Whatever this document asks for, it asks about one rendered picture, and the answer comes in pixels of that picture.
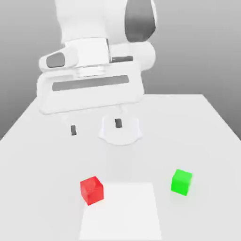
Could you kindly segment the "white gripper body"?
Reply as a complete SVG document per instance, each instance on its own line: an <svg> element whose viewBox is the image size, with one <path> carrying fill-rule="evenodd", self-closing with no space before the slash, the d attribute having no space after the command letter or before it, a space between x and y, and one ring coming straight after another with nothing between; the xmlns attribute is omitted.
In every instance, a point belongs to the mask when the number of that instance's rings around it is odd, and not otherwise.
<svg viewBox="0 0 241 241"><path fill-rule="evenodd" d="M53 91L54 83L77 82L82 88ZM137 64L64 69L43 73L37 81L37 103L42 114L70 112L135 103L144 94Z"/></svg>

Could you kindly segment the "small red cube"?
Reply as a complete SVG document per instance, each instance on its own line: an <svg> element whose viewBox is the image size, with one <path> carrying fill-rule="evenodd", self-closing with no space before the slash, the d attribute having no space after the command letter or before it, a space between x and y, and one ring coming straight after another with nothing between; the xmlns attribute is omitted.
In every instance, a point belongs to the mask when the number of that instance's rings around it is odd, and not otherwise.
<svg viewBox="0 0 241 241"><path fill-rule="evenodd" d="M96 176L80 181L80 192L88 206L104 199L104 187Z"/></svg>

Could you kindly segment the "small green cube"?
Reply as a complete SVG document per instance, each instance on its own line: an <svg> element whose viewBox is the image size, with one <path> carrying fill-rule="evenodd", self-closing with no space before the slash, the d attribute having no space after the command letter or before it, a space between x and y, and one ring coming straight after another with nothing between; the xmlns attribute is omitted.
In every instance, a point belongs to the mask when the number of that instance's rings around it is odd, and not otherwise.
<svg viewBox="0 0 241 241"><path fill-rule="evenodd" d="M186 196L192 180L192 173L177 169L172 177L171 191Z"/></svg>

